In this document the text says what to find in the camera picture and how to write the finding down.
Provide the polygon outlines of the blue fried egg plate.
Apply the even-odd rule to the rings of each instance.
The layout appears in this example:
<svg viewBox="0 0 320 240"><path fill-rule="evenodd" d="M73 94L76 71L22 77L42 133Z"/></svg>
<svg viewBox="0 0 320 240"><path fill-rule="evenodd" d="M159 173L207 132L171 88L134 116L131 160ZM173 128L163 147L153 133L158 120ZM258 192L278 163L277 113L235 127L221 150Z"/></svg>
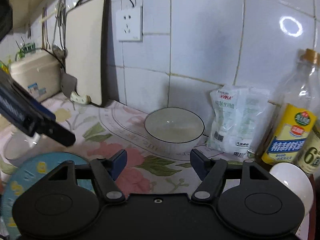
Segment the blue fried egg plate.
<svg viewBox="0 0 320 240"><path fill-rule="evenodd" d="M25 161L5 188L1 212L10 239L49 239L75 232L97 215L99 202L89 179L75 172L89 166L66 152Z"/></svg>

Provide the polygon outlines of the white ribbed bowl left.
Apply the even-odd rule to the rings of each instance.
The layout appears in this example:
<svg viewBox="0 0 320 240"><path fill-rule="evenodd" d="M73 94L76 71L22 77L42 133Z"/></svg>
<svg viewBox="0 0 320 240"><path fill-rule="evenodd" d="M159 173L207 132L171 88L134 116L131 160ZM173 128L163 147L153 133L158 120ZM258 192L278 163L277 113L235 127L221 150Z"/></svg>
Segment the white ribbed bowl left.
<svg viewBox="0 0 320 240"><path fill-rule="evenodd" d="M41 136L37 133L29 137L21 131L13 133L4 146L4 159L19 167L28 159L36 156L40 150Z"/></svg>

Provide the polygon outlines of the white ribbed bowl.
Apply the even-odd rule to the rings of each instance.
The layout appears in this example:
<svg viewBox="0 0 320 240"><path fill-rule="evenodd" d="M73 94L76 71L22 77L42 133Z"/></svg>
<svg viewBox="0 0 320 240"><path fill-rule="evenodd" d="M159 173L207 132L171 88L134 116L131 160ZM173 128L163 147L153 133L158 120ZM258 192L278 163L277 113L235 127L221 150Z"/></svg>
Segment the white ribbed bowl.
<svg viewBox="0 0 320 240"><path fill-rule="evenodd" d="M277 163L270 169L270 174L288 187L302 201L307 216L313 205L313 188L308 176L292 163Z"/></svg>
<svg viewBox="0 0 320 240"><path fill-rule="evenodd" d="M4 159L19 167L28 159L36 156L40 150L41 136L37 133L29 137L21 131L13 133L4 146Z"/></svg>
<svg viewBox="0 0 320 240"><path fill-rule="evenodd" d="M189 153L201 139L205 125L192 111L168 107L150 113L144 128L150 141L168 156Z"/></svg>

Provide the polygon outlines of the cream rice cooker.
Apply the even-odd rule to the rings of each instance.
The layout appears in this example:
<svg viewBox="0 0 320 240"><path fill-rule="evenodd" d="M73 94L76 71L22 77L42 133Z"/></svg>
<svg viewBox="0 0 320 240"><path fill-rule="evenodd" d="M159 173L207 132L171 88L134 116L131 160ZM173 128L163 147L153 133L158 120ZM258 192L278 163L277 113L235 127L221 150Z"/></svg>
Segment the cream rice cooker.
<svg viewBox="0 0 320 240"><path fill-rule="evenodd" d="M39 50L13 62L10 65L10 74L39 102L61 90L61 65L45 50Z"/></svg>

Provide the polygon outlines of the floral tablecloth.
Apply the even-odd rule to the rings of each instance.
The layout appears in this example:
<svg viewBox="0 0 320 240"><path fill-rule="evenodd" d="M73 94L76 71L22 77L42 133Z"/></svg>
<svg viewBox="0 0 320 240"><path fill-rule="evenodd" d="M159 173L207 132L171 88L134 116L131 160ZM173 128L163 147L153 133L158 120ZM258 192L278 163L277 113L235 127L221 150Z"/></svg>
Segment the floral tablecloth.
<svg viewBox="0 0 320 240"><path fill-rule="evenodd" d="M192 193L200 179L192 170L187 153L166 157L148 140L143 122L146 115L119 102L107 108L80 106L59 94L44 105L56 115L62 126L76 135L76 143L68 148L71 154L85 160L109 157L124 148L128 164L117 184L129 193ZM22 166L11 165L4 159L4 146L19 131L1 119L1 180L6 188L14 172ZM61 151L65 148L49 138L42 138L36 155Z"/></svg>

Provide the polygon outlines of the white ribbed bowl centre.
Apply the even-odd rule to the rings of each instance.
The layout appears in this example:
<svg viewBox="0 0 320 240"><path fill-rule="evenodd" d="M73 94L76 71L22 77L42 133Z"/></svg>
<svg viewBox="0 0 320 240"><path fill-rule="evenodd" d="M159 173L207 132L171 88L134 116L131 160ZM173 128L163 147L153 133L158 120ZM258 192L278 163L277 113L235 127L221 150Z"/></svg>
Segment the white ribbed bowl centre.
<svg viewBox="0 0 320 240"><path fill-rule="evenodd" d="M189 153L201 139L205 125L192 111L168 107L150 113L144 128L150 141L168 156Z"/></svg>

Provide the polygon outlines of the white salt bag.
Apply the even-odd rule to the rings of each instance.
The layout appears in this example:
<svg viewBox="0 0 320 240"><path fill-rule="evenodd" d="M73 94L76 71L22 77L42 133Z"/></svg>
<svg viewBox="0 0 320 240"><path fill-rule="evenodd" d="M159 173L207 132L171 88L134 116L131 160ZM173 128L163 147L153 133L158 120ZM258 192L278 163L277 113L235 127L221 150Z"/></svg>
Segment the white salt bag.
<svg viewBox="0 0 320 240"><path fill-rule="evenodd" d="M246 86L225 85L210 92L214 120L207 147L248 159L270 91Z"/></svg>

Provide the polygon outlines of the hanging metal ladle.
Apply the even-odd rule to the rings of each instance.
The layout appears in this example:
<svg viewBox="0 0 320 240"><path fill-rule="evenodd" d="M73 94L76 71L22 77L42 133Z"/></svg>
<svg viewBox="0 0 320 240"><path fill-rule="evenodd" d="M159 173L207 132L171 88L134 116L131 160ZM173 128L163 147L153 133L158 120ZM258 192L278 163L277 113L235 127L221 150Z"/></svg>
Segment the hanging metal ladle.
<svg viewBox="0 0 320 240"><path fill-rule="evenodd" d="M58 0L55 13L55 25L53 33L52 51L61 58L65 59L66 51L66 15L67 15L66 0Z"/></svg>

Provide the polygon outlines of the beige cutting board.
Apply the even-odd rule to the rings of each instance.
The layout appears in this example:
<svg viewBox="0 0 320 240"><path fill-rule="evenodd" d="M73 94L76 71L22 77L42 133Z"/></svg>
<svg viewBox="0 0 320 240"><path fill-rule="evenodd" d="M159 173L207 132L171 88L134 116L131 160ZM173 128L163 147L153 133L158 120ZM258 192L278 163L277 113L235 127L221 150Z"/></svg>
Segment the beige cutting board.
<svg viewBox="0 0 320 240"><path fill-rule="evenodd" d="M66 15L66 74L76 78L73 91L91 103L107 102L106 67L111 0L78 0Z"/></svg>

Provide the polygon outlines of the white vinegar glass bottle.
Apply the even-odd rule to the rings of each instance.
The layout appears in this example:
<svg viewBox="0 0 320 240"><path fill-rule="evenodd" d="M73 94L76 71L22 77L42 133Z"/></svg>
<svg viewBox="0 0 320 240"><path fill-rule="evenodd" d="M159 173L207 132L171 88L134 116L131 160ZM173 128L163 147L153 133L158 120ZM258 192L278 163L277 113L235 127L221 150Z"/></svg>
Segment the white vinegar glass bottle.
<svg viewBox="0 0 320 240"><path fill-rule="evenodd" d="M296 165L308 176L319 168L319 148L319 121L316 121L295 160Z"/></svg>

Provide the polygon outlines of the yellow label cooking wine bottle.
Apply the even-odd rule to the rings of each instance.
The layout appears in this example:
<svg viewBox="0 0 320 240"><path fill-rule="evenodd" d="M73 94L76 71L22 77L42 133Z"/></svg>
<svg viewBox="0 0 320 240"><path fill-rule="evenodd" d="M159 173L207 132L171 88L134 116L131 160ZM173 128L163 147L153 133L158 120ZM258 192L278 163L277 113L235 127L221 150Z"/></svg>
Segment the yellow label cooking wine bottle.
<svg viewBox="0 0 320 240"><path fill-rule="evenodd" d="M319 53L306 49L295 73L281 86L281 107L264 145L261 163L273 166L294 161L317 120Z"/></svg>

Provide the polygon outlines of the white wall socket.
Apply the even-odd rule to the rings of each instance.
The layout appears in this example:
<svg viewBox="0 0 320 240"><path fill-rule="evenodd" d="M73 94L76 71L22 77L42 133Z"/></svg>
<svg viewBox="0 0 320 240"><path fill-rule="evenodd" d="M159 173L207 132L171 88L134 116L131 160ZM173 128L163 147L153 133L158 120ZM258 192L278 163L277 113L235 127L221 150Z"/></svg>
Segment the white wall socket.
<svg viewBox="0 0 320 240"><path fill-rule="evenodd" d="M142 41L142 7L116 12L116 37L119 42Z"/></svg>

